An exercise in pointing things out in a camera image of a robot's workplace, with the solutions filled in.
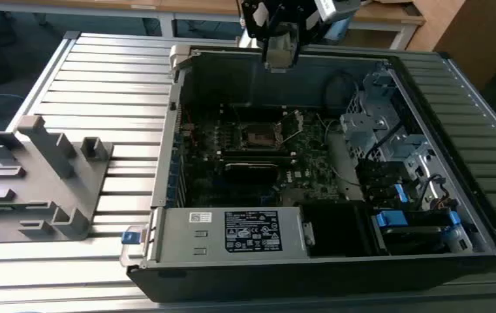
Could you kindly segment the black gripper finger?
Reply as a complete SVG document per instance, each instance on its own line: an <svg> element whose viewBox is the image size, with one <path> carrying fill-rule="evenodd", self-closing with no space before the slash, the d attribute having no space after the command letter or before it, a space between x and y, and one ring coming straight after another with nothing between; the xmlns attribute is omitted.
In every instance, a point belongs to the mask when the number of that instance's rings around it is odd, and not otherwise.
<svg viewBox="0 0 496 313"><path fill-rule="evenodd" d="M294 65L298 60L301 51L301 30L297 29L292 35L292 64Z"/></svg>
<svg viewBox="0 0 496 313"><path fill-rule="evenodd" d="M270 40L272 40L272 36L266 36L261 40L261 43L262 43L261 63L262 63L262 65L264 65L264 67L265 67L266 70L270 70L272 69L272 65L269 63L269 57L268 57Z"/></svg>

